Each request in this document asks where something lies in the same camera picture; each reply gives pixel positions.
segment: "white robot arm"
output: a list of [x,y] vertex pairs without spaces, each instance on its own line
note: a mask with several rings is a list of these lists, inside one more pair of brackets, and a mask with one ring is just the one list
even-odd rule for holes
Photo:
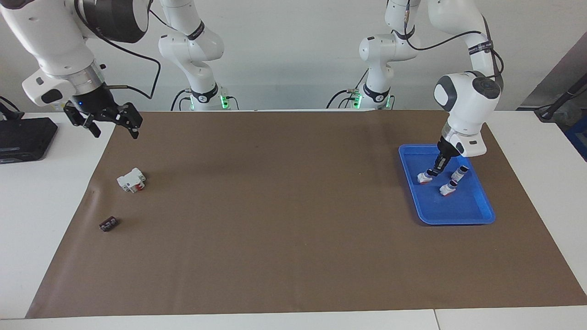
[[462,36],[473,65],[473,71],[443,76],[435,87],[434,99],[449,112],[438,142],[440,154],[426,173],[435,177],[452,157],[474,157],[487,152],[481,128],[500,101],[503,79],[497,69],[497,53],[493,51],[487,22],[472,0],[429,0],[428,10],[434,27]]
[[93,34],[77,13],[105,37],[135,42],[147,30],[149,5],[148,0],[0,0],[10,29],[39,62],[40,69],[22,84],[25,93],[39,106],[69,99],[64,110],[70,121],[96,137],[94,121],[103,121],[126,127],[136,138],[142,117],[131,103],[114,101],[85,44]]
[[[392,33],[362,41],[359,52],[369,65],[369,76],[360,91],[360,107],[381,109],[386,104],[393,77],[389,62],[413,59],[418,51],[438,46],[419,48],[413,23],[419,5],[420,0],[390,0],[385,20]],[[473,64],[472,71],[443,76],[434,90],[434,99],[450,114],[438,143],[440,155],[429,170],[437,176],[451,157],[487,152],[480,131],[500,100],[503,80],[489,28],[473,0],[429,0],[428,12],[435,28],[463,38]]]
[[224,54],[224,43],[200,19],[194,0],[161,0],[169,25],[175,29],[159,39],[159,51],[186,75],[194,110],[229,110],[227,91],[204,61]]
[[[406,42],[416,47],[420,46],[420,39],[416,35],[416,27],[412,19],[406,17],[407,0],[390,0],[385,12],[385,21],[393,30],[391,34],[375,35],[364,38],[359,46],[361,59],[369,65],[366,83],[360,88],[358,107],[383,108],[391,91],[393,68],[389,62],[398,62],[413,59],[418,51]],[[411,15],[416,16],[420,0],[411,4]],[[404,34],[404,23],[409,33]]]

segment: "black device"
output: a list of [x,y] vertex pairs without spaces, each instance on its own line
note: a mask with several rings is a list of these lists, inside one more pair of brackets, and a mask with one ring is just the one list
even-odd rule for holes
[[0,164],[40,160],[55,132],[49,118],[0,121]]

